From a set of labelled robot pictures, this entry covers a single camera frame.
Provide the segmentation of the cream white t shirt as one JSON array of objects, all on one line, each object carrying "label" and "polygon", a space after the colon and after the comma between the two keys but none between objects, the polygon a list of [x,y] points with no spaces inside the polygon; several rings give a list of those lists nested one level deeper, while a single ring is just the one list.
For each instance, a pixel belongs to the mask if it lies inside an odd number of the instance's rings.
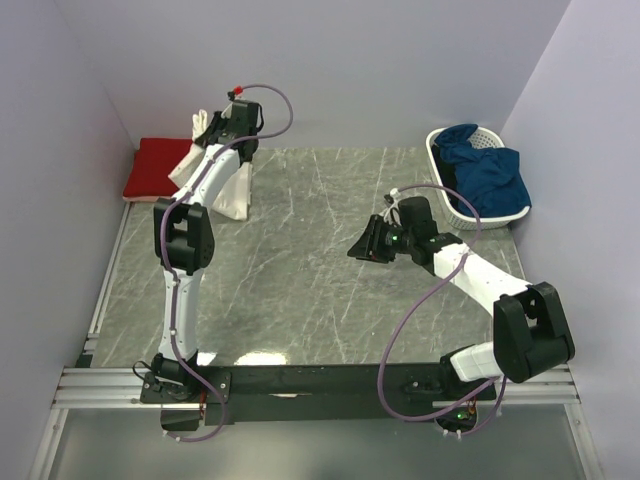
[{"label": "cream white t shirt", "polygon": [[[197,145],[195,141],[209,126],[208,117],[207,111],[203,109],[192,115],[192,142],[189,150],[168,174],[168,178],[178,188],[187,183],[204,159],[205,148]],[[251,174],[252,165],[243,165],[226,181],[211,208],[231,220],[246,221],[251,203]]]}]

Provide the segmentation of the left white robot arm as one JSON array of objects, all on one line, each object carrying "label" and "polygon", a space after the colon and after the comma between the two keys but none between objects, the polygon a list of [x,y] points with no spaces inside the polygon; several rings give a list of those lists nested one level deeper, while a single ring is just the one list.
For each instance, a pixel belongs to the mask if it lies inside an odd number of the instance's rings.
[{"label": "left white robot arm", "polygon": [[164,268],[162,339],[152,360],[154,375],[176,401],[193,399],[200,388],[196,307],[204,269],[214,255],[212,209],[232,220],[248,217],[250,161],[264,126],[257,102],[236,99],[209,118],[193,116],[193,141],[169,174],[179,190],[153,209],[155,252]]}]

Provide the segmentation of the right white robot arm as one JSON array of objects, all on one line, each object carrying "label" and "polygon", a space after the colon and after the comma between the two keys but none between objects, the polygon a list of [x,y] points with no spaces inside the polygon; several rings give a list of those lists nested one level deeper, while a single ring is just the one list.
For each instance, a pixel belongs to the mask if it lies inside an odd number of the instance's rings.
[{"label": "right white robot arm", "polygon": [[408,255],[431,275],[476,301],[492,317],[490,341],[448,355],[439,374],[444,395],[460,399],[474,381],[505,377],[523,383],[575,356],[575,345],[557,290],[531,284],[491,264],[458,236],[441,233],[428,200],[400,201],[391,219],[369,218],[348,257],[388,264]]}]

